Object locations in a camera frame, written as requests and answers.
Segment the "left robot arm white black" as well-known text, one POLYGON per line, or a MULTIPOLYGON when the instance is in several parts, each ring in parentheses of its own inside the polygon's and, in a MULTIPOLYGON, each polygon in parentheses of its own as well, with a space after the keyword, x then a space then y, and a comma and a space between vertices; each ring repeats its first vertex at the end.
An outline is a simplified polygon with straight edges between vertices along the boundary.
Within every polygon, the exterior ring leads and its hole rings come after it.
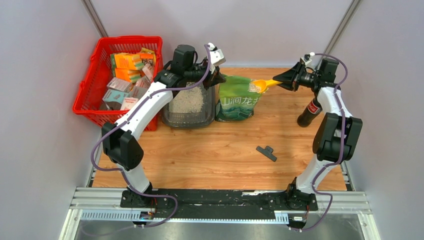
POLYGON ((205 89, 223 83, 220 65, 226 61, 224 53, 213 43, 205 44, 206 57, 197 62, 197 51, 191 45, 181 44, 173 52, 172 60, 156 74, 153 83, 127 114, 114 123, 107 122, 101 128, 101 139, 95 145, 116 164, 133 200, 140 207, 148 207, 154 199, 151 182, 145 175, 142 159, 144 151, 138 140, 154 116, 180 91, 199 85, 205 89))

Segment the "green litter bag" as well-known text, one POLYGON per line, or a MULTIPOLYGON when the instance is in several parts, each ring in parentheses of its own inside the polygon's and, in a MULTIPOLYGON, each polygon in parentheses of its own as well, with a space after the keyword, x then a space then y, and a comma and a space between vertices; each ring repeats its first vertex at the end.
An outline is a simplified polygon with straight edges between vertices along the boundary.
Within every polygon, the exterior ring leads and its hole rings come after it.
POLYGON ((258 93, 252 79, 226 75, 219 85, 218 102, 215 106, 217 122, 237 122, 251 118, 262 94, 258 93))

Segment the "black bag clip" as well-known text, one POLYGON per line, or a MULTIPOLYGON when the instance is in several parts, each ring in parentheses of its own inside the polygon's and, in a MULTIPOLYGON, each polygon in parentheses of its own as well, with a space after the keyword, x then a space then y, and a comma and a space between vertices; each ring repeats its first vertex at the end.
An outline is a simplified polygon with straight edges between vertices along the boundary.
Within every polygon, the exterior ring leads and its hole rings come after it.
POLYGON ((257 146, 256 150, 262 155, 264 155, 265 157, 267 157, 268 159, 270 159, 271 161, 273 162, 277 161, 277 157, 273 154, 274 149, 270 147, 269 145, 267 145, 265 148, 261 146, 257 146))

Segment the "yellow plastic scoop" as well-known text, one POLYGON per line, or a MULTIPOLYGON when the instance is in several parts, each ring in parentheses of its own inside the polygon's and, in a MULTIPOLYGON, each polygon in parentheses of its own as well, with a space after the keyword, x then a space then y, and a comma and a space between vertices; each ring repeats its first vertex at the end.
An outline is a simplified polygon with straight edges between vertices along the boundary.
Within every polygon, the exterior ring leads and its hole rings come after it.
POLYGON ((258 94, 263 94, 265 93, 269 87, 273 87, 276 85, 281 84, 280 81, 277 80, 263 80, 263 79, 258 79, 258 80, 253 80, 249 83, 248 86, 248 91, 251 93, 258 93, 258 94))

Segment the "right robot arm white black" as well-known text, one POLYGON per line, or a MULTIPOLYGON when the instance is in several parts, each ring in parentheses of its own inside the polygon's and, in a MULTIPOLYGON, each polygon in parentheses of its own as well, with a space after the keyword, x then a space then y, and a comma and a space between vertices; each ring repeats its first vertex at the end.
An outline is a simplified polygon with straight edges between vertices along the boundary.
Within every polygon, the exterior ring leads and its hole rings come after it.
POLYGON ((335 82, 338 66, 346 65, 328 54, 321 57, 316 69, 309 67, 313 58, 309 53, 290 70, 273 77, 286 90, 295 92, 302 86, 313 92, 314 98, 297 118, 299 126, 307 127, 320 113, 324 114, 313 139, 312 160, 285 191, 283 202, 292 210, 311 209, 322 180, 336 166, 352 158, 363 126, 363 121, 353 117, 344 104, 341 83, 335 82))

